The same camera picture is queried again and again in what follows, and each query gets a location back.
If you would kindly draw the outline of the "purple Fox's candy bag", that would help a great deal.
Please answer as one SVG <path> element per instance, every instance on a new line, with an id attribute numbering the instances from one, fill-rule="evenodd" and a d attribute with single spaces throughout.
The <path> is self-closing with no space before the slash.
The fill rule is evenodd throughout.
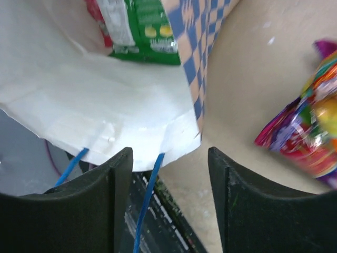
<path id="1" fill-rule="evenodd" d="M 254 140 L 278 152 L 315 179 L 336 189 L 336 41 L 314 47 L 322 61 L 301 95 L 274 117 Z"/>

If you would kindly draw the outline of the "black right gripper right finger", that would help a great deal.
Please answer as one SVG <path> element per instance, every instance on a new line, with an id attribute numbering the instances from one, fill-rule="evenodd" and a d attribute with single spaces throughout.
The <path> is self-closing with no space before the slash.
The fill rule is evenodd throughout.
<path id="1" fill-rule="evenodd" d="M 283 186 L 215 147 L 208 168 L 224 252 L 336 252 L 336 191 Z"/>

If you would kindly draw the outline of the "blue checkered paper bag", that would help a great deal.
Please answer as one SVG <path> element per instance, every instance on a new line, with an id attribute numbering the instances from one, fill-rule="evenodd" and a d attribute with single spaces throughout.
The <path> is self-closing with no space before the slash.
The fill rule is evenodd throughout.
<path id="1" fill-rule="evenodd" d="M 171 163 L 201 144 L 207 60 L 236 1 L 164 1 L 182 58 L 165 67 L 88 51 L 97 33 L 82 4 L 1 1 L 1 109 L 40 138 L 96 167 L 124 148 L 132 173 L 159 154 Z"/>

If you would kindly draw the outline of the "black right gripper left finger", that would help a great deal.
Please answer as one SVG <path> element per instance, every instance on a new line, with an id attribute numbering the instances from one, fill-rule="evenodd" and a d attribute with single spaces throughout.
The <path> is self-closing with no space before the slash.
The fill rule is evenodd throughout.
<path id="1" fill-rule="evenodd" d="M 118 252 L 133 151 L 43 194 L 1 195 L 1 252 Z"/>

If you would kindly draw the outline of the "green snack pack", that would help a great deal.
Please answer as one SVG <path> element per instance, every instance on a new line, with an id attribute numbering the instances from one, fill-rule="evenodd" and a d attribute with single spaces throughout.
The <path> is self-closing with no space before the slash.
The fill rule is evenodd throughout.
<path id="1" fill-rule="evenodd" d="M 161 1 L 98 1 L 111 57 L 133 62 L 180 65 L 180 57 Z"/>

